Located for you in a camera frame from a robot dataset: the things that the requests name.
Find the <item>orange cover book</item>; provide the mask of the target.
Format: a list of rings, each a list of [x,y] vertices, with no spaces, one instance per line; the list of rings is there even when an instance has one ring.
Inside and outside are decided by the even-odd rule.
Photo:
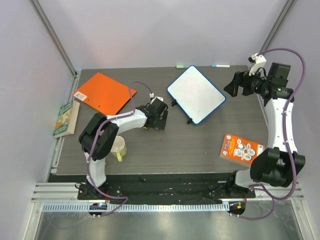
[[[226,133],[220,151],[220,158],[250,167],[265,150],[263,144]]]

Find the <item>blue framed whiteboard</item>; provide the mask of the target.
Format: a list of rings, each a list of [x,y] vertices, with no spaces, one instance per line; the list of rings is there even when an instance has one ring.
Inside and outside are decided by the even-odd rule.
[[[167,87],[193,124],[202,123],[226,102],[226,96],[196,66],[191,65]]]

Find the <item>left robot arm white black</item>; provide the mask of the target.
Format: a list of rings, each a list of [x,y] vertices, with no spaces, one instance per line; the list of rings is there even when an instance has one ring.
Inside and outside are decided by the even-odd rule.
[[[164,130],[168,105],[156,97],[146,105],[118,115],[96,113],[79,136],[81,149],[87,162],[86,185],[89,194],[100,200],[107,192],[105,162],[112,151],[116,137],[132,129]]]

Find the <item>orange folder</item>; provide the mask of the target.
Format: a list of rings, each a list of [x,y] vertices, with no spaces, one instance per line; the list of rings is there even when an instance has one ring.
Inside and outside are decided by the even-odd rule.
[[[100,72],[96,73],[73,96],[104,115],[116,115],[130,101],[130,94],[137,93]]]

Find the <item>green cover book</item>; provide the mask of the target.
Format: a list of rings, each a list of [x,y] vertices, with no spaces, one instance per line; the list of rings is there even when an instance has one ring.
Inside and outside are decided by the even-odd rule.
[[[80,103],[76,100],[63,105],[59,110],[59,115],[55,124],[53,137],[60,138],[75,133]]]

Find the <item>blue white marker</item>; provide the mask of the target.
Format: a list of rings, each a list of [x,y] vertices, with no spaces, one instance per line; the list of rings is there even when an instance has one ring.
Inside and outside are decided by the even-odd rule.
[[[230,65],[226,65],[226,64],[212,64],[211,65],[213,68],[230,68]]]

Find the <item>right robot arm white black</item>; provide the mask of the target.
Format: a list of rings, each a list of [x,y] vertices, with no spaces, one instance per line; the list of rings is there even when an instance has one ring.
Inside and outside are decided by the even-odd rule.
[[[287,64],[271,64],[267,76],[259,71],[237,71],[232,81],[224,87],[231,97],[257,94],[263,99],[267,117],[268,142],[247,170],[234,171],[228,178],[226,193],[233,198],[248,193],[251,187],[266,184],[272,187],[288,187],[297,180],[305,166],[306,158],[298,153],[293,137],[292,112],[293,89],[288,88],[291,67]]]

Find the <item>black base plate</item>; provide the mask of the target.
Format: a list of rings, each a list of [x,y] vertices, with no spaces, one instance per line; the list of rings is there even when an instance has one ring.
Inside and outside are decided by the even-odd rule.
[[[110,201],[128,205],[208,205],[223,199],[254,199],[255,192],[231,192],[226,182],[230,173],[119,174],[107,175],[104,195],[86,183],[77,182],[78,200]]]

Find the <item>black whiteboard clip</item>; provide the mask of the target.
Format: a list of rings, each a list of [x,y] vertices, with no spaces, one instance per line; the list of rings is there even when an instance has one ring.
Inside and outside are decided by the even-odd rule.
[[[189,118],[188,121],[187,121],[187,124],[192,124],[193,123],[193,119],[192,118]]]
[[[174,99],[174,100],[171,102],[171,106],[172,106],[172,107],[175,106],[175,105],[177,105],[177,100],[176,100],[176,99]]]

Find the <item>green eraser block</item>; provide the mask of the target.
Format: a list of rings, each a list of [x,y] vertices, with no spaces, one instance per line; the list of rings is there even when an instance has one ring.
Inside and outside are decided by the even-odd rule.
[[[184,69],[185,66],[184,66],[183,64],[177,64],[177,65],[176,65],[176,68],[177,68],[177,69]]]

